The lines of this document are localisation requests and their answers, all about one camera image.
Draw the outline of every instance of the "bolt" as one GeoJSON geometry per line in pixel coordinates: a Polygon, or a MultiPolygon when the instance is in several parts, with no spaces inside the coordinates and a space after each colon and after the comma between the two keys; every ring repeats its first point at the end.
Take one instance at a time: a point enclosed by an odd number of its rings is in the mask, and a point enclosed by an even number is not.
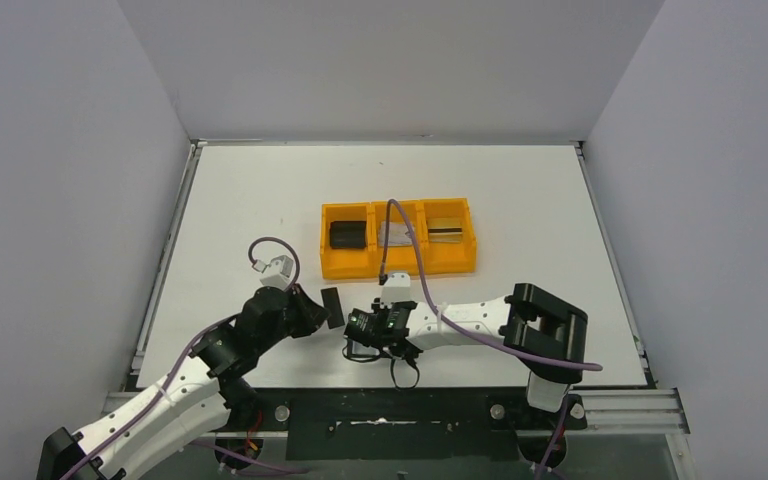
{"type": "Polygon", "coordinates": [[[286,422],[290,418],[290,409],[286,405],[278,405],[275,409],[275,420],[286,422]]]}
{"type": "Polygon", "coordinates": [[[505,418],[505,407],[498,403],[490,407],[490,418],[493,420],[501,420],[505,418]]]}
{"type": "Polygon", "coordinates": [[[570,409],[570,416],[576,420],[584,418],[584,407],[580,403],[576,403],[570,409]]]}

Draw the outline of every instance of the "white wall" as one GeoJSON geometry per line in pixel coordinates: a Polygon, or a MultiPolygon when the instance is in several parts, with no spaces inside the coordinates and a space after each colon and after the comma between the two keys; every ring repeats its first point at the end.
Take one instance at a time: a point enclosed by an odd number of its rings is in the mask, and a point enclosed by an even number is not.
{"type": "Polygon", "coordinates": [[[585,145],[707,478],[768,478],[768,2],[667,0],[585,145]]]}
{"type": "Polygon", "coordinates": [[[581,140],[663,0],[120,0],[202,138],[581,140]]]}
{"type": "Polygon", "coordinates": [[[122,379],[187,142],[115,0],[0,1],[0,479],[122,379]]]}

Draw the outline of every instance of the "yellow tray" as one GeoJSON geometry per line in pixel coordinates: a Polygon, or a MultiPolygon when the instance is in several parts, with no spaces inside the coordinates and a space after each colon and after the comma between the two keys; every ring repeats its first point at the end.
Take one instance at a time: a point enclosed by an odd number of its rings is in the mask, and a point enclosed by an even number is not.
{"type": "MultiPolygon", "coordinates": [[[[410,217],[419,238],[423,266],[428,274],[467,273],[475,271],[475,231],[465,198],[441,198],[399,202],[410,217]],[[427,219],[459,218],[463,240],[459,243],[437,243],[428,239],[427,219]]],[[[377,278],[383,249],[378,245],[378,226],[384,222],[387,202],[329,203],[322,205],[322,231],[319,258],[322,277],[337,280],[345,278],[377,278]],[[366,221],[366,248],[333,249],[328,232],[331,223],[341,220],[366,221]]],[[[393,208],[390,221],[404,223],[393,208]]],[[[416,256],[410,246],[390,246],[387,252],[387,270],[403,270],[416,275],[416,256]]]]}

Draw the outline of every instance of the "white tabletop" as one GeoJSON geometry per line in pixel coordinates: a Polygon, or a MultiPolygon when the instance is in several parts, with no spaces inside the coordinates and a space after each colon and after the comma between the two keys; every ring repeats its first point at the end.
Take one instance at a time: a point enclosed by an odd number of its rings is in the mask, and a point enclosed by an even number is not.
{"type": "MultiPolygon", "coordinates": [[[[160,297],[138,386],[164,375],[204,326],[239,312],[260,286],[249,243],[278,236],[301,259],[300,283],[339,287],[343,311],[369,310],[377,282],[330,282],[319,265],[323,203],[466,197],[478,241],[473,274],[431,276],[437,303],[472,303],[533,283],[589,316],[585,359],[604,366],[582,385],[643,385],[628,317],[572,146],[206,146],[160,297]]],[[[261,245],[268,260],[281,247],[261,245]]],[[[422,301],[418,280],[414,298],[422,301]]],[[[286,339],[246,375],[254,387],[389,387],[386,361],[341,356],[342,329],[286,339]]],[[[419,357],[421,387],[524,386],[517,359],[485,346],[419,357]]],[[[397,378],[413,383],[400,365],[397,378]]]]}

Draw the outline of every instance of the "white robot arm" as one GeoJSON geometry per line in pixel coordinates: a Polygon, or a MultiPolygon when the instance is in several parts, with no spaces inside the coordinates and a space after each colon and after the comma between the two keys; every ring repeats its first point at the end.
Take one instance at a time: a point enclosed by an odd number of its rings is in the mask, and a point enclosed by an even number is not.
{"type": "Polygon", "coordinates": [[[246,417],[255,392],[243,375],[276,343],[311,335],[329,316],[301,286],[289,286],[286,275],[281,279],[283,285],[276,286],[286,291],[258,289],[239,314],[197,336],[177,368],[131,401],[74,433],[63,428],[52,433],[43,444],[37,480],[137,479],[224,426],[232,410],[246,417]]]}
{"type": "MultiPolygon", "coordinates": [[[[587,315],[580,309],[531,284],[517,284],[511,295],[480,303],[441,306],[462,333],[427,303],[410,298],[410,277],[387,276],[371,313],[355,309],[345,335],[409,362],[422,352],[449,345],[496,343],[540,359],[581,362],[584,359],[587,315]],[[537,328],[528,326],[535,322],[537,328]]],[[[532,407],[556,412],[581,371],[522,360],[529,368],[527,400],[532,407]]]]}

